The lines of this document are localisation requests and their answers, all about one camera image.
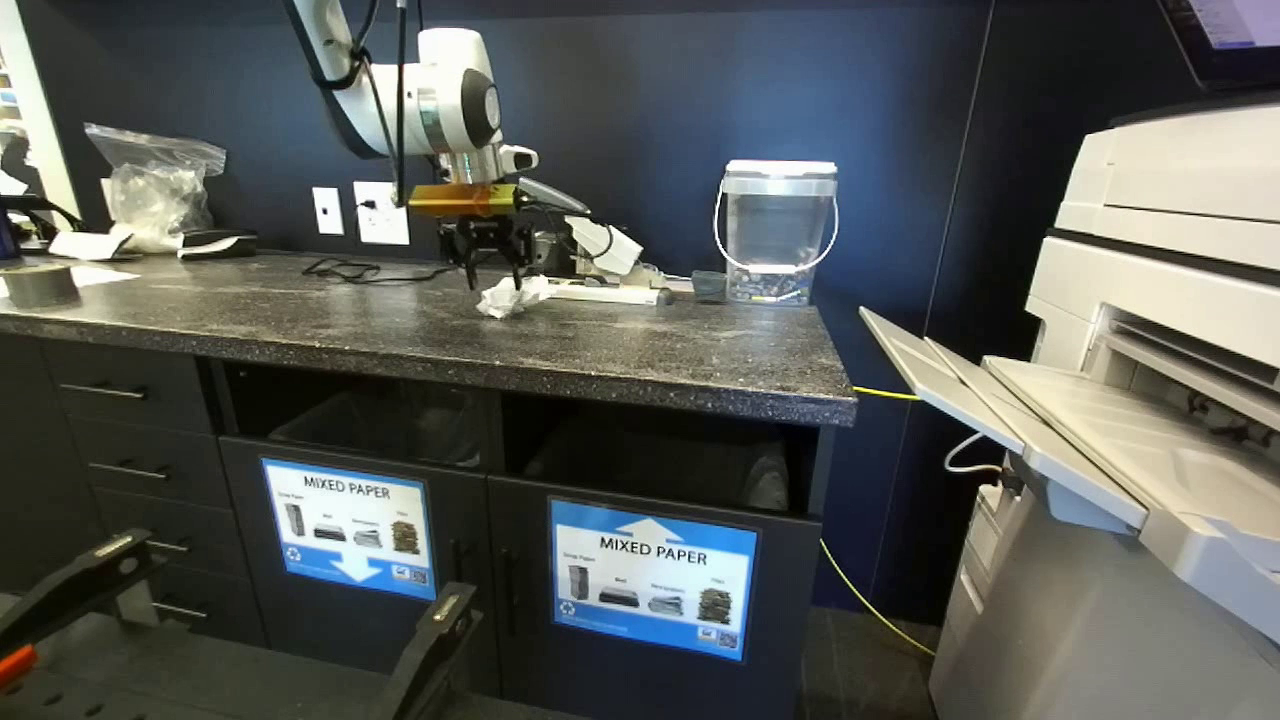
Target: wall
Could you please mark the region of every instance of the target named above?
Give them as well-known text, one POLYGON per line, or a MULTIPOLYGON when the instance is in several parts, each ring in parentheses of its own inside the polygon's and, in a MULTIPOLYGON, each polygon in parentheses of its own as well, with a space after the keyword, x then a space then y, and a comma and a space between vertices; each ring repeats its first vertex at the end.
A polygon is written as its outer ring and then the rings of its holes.
MULTIPOLYGON (((963 347, 1028 342, 1020 289, 1074 138, 1178 67, 1148 0, 457 0, 422 15, 488 37, 508 138, 544 152, 538 180, 664 268, 712 263, 723 162, 836 162, 847 224, 818 305, 868 383, 892 374, 855 305, 963 329, 963 347)), ((89 215, 104 222, 79 131, 97 119, 222 145, 222 224, 350 248, 313 231, 306 188, 388 177, 388 162, 339 147, 282 0, 41 0, 29 20, 89 215)), ((388 58, 388 20, 371 50, 388 58)), ((905 617, 939 614, 969 517, 970 487, 937 476, 943 441, 926 413, 868 403, 836 451, 831 549, 905 617)), ((818 601, 844 605, 831 582, 818 601)))

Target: power outlet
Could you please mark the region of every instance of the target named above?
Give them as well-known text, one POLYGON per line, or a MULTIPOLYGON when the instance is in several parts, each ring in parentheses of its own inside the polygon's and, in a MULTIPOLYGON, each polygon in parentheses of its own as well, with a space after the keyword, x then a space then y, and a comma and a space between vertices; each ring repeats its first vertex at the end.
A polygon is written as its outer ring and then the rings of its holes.
POLYGON ((336 188, 313 188, 313 210, 315 210, 315 231, 321 238, 344 238, 344 201, 336 188))
POLYGON ((406 244, 406 211, 394 210, 394 185, 357 180, 361 244, 406 244))

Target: white printer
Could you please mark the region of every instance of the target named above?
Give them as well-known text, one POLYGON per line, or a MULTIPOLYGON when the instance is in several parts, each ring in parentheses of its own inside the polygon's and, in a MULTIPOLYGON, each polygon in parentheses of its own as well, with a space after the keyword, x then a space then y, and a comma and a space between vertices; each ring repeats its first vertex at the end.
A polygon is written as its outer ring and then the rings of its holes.
POLYGON ((1022 305, 969 363, 862 309, 1006 449, 949 601, 943 720, 1280 716, 1280 103, 1085 142, 1022 305))

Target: dark gray countertop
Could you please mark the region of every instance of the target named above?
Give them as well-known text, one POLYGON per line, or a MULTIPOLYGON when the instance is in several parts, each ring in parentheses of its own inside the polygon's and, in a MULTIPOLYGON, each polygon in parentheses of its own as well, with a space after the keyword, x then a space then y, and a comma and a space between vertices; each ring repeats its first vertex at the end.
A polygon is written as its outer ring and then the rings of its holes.
POLYGON ((815 309, 538 305, 482 320, 460 272, 344 285, 304 275, 313 260, 114 263, 130 280, 79 285, 79 305, 0 299, 0 334, 788 424, 855 418, 815 309))

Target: recycling sign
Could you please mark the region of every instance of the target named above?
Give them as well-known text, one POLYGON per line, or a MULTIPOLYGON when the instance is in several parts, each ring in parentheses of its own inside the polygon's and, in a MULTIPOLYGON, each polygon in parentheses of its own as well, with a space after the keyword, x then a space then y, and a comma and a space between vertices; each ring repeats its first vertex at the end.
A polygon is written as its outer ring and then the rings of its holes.
POLYGON ((420 482, 262 458, 282 571, 437 601, 420 482))
POLYGON ((757 533, 551 499, 551 622, 743 661, 757 533))

